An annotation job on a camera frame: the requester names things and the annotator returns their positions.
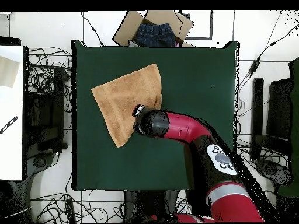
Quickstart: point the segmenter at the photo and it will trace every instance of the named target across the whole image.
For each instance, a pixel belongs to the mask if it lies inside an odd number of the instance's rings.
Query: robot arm
[[[134,130],[148,137],[179,141],[191,156],[194,189],[196,174],[207,184],[206,203],[212,217],[220,222],[263,222],[255,204],[238,178],[230,158],[212,137],[204,122],[187,115],[138,105],[133,111]]]

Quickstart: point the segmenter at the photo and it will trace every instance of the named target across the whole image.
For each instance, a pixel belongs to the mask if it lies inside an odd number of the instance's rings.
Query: floor
[[[194,30],[189,37],[208,37],[210,28],[209,11],[186,10],[183,13],[191,13],[191,20],[195,22]],[[96,29],[104,45],[115,46],[112,40],[125,11],[120,12],[84,12]],[[239,41],[239,80],[243,80],[252,61],[264,50],[267,43],[271,43],[285,36],[288,31],[299,22],[298,11],[283,10],[214,10],[213,12],[213,38],[212,40],[188,40],[194,46],[223,47],[228,41]],[[83,21],[80,12],[35,12],[12,13],[10,19],[7,15],[0,15],[0,35],[16,37],[22,40],[22,45],[29,48],[58,47],[71,53],[70,41],[82,40],[87,46],[100,46],[96,34],[91,30],[87,21]],[[264,78],[264,101],[268,100],[268,91],[271,81],[289,78],[288,63],[299,55],[299,31],[294,31],[290,36],[267,49],[261,58],[261,63],[254,77]],[[56,51],[48,48],[49,53]],[[53,61],[64,62],[65,57],[55,57]],[[250,79],[243,87],[240,97],[245,102],[245,109],[251,108]],[[267,104],[264,105],[264,116],[267,113]],[[241,117],[242,134],[250,132],[250,112]],[[71,116],[65,113],[65,128],[69,128]],[[266,129],[266,118],[263,122],[263,131]],[[249,137],[240,137],[243,141],[249,141]],[[32,199],[65,192],[65,185],[70,179],[72,170],[72,139],[71,131],[65,135],[65,142],[69,148],[60,154],[58,163],[46,171],[39,173],[33,181]],[[262,186],[263,190],[273,191],[271,182],[257,174],[256,170],[249,166],[249,170]],[[67,191],[76,200],[81,201],[89,208],[103,208],[109,217],[114,215],[114,207],[119,207],[123,202],[122,191],[72,191],[68,183]],[[266,196],[275,204],[275,197],[266,192]],[[43,200],[32,201],[33,217],[42,211],[52,197],[44,197]],[[80,206],[75,204],[75,210],[79,212]],[[107,216],[102,211],[95,211],[98,222],[105,222]],[[41,220],[47,221],[51,216],[44,214]],[[83,223],[95,222],[90,216],[82,219]],[[121,222],[118,216],[109,220],[110,223]]]

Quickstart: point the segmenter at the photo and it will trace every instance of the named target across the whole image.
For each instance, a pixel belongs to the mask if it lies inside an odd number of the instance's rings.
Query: orange towel
[[[91,91],[118,148],[126,144],[134,132],[132,112],[137,104],[161,108],[161,77],[156,64],[94,87]]]

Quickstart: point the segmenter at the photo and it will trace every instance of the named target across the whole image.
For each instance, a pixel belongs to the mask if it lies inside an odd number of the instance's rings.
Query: green table
[[[118,149],[91,89],[156,63],[162,80],[162,109],[205,119],[232,148],[237,48],[237,42],[219,49],[84,47],[80,41],[72,41],[76,73],[73,97],[77,99],[77,109],[73,109],[77,131],[73,131],[72,187],[187,189],[182,144],[133,133]]]

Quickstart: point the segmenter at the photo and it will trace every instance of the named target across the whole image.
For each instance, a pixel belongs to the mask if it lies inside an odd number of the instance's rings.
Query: denim fabric
[[[134,41],[143,47],[174,47],[175,34],[168,23],[141,24]]]

